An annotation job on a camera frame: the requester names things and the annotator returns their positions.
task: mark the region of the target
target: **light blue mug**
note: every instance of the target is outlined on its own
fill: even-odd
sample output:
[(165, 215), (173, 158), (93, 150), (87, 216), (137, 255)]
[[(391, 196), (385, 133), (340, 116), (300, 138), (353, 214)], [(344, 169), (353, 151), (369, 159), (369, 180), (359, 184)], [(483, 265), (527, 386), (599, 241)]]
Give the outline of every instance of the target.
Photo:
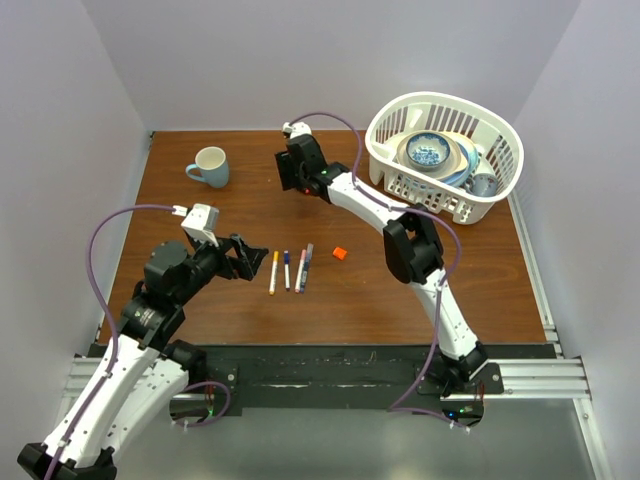
[[(200, 175), (191, 173), (198, 169)], [(185, 169), (189, 178), (199, 182), (208, 183), (214, 188), (222, 188), (229, 182), (229, 162), (227, 154), (218, 147), (206, 147), (196, 154), (196, 163), (192, 163)]]

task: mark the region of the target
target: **mug handle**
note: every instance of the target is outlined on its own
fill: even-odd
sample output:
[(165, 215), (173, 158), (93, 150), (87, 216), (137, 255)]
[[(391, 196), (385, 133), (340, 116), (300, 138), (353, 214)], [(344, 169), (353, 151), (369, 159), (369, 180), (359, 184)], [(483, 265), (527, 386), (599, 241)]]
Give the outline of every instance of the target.
[(199, 182), (205, 182), (206, 180), (202, 178), (200, 175), (194, 175), (193, 173), (191, 173), (191, 170), (193, 170), (194, 168), (198, 168), (198, 166), (195, 163), (192, 163), (191, 165), (189, 165), (187, 168), (184, 169), (184, 173), (186, 173), (187, 177), (189, 178), (193, 178), (194, 180), (197, 180)]

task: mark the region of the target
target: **bowl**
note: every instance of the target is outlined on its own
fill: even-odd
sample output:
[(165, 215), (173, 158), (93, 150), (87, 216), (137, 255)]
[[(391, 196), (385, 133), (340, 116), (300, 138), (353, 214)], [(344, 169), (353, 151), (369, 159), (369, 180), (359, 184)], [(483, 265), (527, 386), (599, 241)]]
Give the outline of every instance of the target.
[[(425, 169), (423, 166), (411, 161), (411, 159), (409, 158), (409, 154), (407, 153), (409, 141), (418, 135), (424, 134), (436, 134), (437, 136), (443, 138), (449, 146), (449, 155), (438, 165), (434, 165), (430, 169)], [(450, 177), (454, 173), (458, 172), (461, 168), (460, 163), (462, 161), (464, 161), (465, 164), (464, 168), (466, 168), (467, 166), (467, 160), (466, 158), (463, 160), (462, 153), (458, 144), (446, 134), (433, 132), (431, 130), (423, 130), (406, 135), (397, 146), (396, 161), (400, 165), (422, 173), (423, 175), (433, 178), (434, 180), (442, 180), (443, 178)]]
[(406, 154), (414, 169), (432, 172), (451, 156), (451, 141), (436, 132), (420, 132), (409, 137)]

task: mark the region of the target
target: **blue pen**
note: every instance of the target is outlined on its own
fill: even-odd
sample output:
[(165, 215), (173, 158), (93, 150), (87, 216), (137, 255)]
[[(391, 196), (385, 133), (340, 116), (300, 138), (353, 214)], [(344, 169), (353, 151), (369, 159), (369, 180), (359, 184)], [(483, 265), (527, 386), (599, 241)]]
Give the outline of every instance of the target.
[(284, 251), (284, 288), (287, 292), (291, 290), (291, 280), (289, 279), (289, 250)]
[(304, 259), (304, 268), (302, 269), (302, 279), (300, 280), (300, 293), (304, 293), (307, 286), (307, 277), (309, 276), (309, 264), (311, 263), (311, 254), (313, 253), (313, 243), (307, 245), (307, 258)]

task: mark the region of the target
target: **white wall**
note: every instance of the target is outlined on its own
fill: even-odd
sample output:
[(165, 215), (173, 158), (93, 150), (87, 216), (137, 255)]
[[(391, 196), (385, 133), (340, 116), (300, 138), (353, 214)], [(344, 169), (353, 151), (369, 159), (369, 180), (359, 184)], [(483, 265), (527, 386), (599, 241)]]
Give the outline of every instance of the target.
[(416, 90), (513, 120), (579, 3), (82, 1), (154, 130), (278, 128), (317, 109), (366, 128)]
[[(95, 334), (85, 242), (135, 198), (146, 134), (77, 0), (0, 0), (0, 65), (0, 478), (15, 479)], [(126, 226), (98, 244), (102, 285)]]
[(516, 122), (528, 230), (618, 479), (640, 469), (638, 18), (638, 2), (583, 0)]

